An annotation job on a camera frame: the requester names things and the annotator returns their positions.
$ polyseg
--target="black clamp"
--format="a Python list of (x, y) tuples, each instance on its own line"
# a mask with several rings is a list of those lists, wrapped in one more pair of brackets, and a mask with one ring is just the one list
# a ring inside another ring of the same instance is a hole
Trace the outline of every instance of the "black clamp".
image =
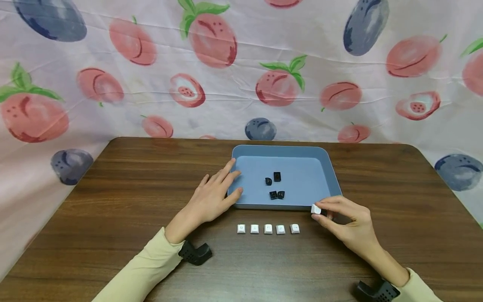
[(202, 265), (206, 260), (211, 258), (213, 253), (206, 243), (199, 248), (195, 248), (191, 242), (186, 240), (178, 255), (191, 264)]
[(357, 285), (357, 295), (364, 302), (390, 302), (401, 293), (397, 288), (394, 288), (391, 283), (386, 280), (377, 290), (372, 289), (369, 285), (359, 281)]

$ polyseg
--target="plastic tray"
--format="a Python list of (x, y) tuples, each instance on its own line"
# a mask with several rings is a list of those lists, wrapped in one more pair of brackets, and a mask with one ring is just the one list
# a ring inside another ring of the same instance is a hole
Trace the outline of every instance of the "plastic tray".
[[(341, 195), (341, 188), (326, 150), (320, 147), (238, 145), (233, 148), (232, 169), (241, 175), (228, 194), (243, 187), (235, 204), (241, 209), (307, 210), (323, 198)], [(273, 173), (281, 173), (281, 181)], [(272, 185), (265, 184), (265, 177)], [(285, 191), (284, 199), (270, 199), (271, 191)]]

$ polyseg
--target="sleeve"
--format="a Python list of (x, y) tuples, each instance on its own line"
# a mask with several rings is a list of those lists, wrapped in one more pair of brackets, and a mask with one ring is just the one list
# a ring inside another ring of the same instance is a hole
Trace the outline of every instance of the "sleeve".
[(151, 239), (92, 302), (142, 302), (149, 292), (180, 263), (185, 242), (170, 244), (164, 228)]
[(395, 287), (401, 294), (393, 302), (442, 302), (418, 274), (410, 268), (407, 270), (410, 274), (409, 281), (403, 287)]

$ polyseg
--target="plum print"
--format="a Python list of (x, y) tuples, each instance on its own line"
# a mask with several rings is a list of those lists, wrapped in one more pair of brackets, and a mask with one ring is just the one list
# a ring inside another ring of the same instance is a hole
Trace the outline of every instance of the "plum print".
[(302, 2), (302, 0), (265, 0), (265, 2), (275, 8), (291, 8)]
[(156, 61), (156, 46), (135, 16), (132, 22), (114, 19), (109, 25), (109, 36), (117, 51), (129, 61), (143, 66), (152, 65)]
[(158, 115), (144, 116), (142, 128), (151, 137), (169, 138), (173, 136), (173, 126), (171, 123)]
[(350, 82), (339, 82), (330, 84), (320, 93), (320, 103), (322, 110), (330, 109), (334, 111), (351, 109), (362, 98), (362, 90), (359, 86)]
[(295, 57), (290, 65), (282, 62), (260, 63), (270, 69), (255, 85), (255, 92), (262, 103), (282, 107), (294, 102), (300, 91), (305, 90), (305, 80), (300, 69), (305, 65), (307, 55)]
[(475, 188), (482, 178), (483, 164), (465, 154), (450, 154), (436, 162), (434, 169), (453, 191)]
[(396, 77), (418, 77), (430, 71), (442, 53), (441, 40), (431, 36), (413, 36), (402, 40), (389, 51), (386, 60), (387, 72)]
[(8, 131), (26, 143), (53, 140), (67, 131), (69, 117), (55, 92), (32, 83), (20, 63), (11, 73), (14, 86), (0, 87), (0, 112)]
[(198, 107), (205, 102), (203, 88), (192, 76), (178, 73), (170, 80), (170, 94), (173, 100), (186, 108)]
[(483, 97), (483, 39), (473, 42), (461, 54), (461, 57), (471, 55), (463, 69), (463, 82), (471, 92)]
[(409, 99), (397, 102), (396, 112), (407, 119), (419, 121), (433, 114), (440, 104), (441, 98), (436, 91), (415, 93)]
[(237, 56), (233, 30), (220, 16), (230, 5), (178, 0), (185, 10), (180, 23), (181, 38), (189, 38), (198, 59), (213, 68), (226, 68)]
[(92, 156), (81, 149), (60, 150), (50, 159), (60, 182), (68, 186), (75, 186), (93, 163)]
[(345, 50), (353, 56), (365, 55), (376, 44), (388, 17), (388, 0), (359, 0), (345, 24)]
[(14, 6), (31, 29), (50, 40), (76, 42), (87, 35), (84, 19), (72, 0), (14, 0)]
[(119, 103), (124, 98), (124, 91), (119, 82), (108, 72), (89, 67), (77, 73), (77, 84), (88, 99), (99, 102)]
[(277, 134), (277, 128), (266, 118), (257, 117), (246, 124), (245, 134), (252, 141), (272, 141)]
[(352, 125), (345, 126), (339, 132), (337, 140), (339, 143), (360, 143), (365, 140), (370, 135), (370, 128), (363, 125)]

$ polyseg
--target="wooden table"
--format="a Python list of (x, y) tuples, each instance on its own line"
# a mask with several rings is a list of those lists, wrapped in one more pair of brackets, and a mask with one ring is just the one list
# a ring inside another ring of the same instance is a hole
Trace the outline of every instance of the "wooden table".
[[(86, 302), (215, 173), (238, 144), (316, 145), (343, 194), (372, 210), (381, 244), (444, 301), (483, 301), (483, 231), (414, 147), (118, 138), (0, 284), (0, 301)], [(300, 225), (301, 234), (237, 235), (239, 223)], [(147, 301), (354, 301), (375, 272), (307, 212), (230, 209), (194, 234), (213, 257), (182, 262)]]

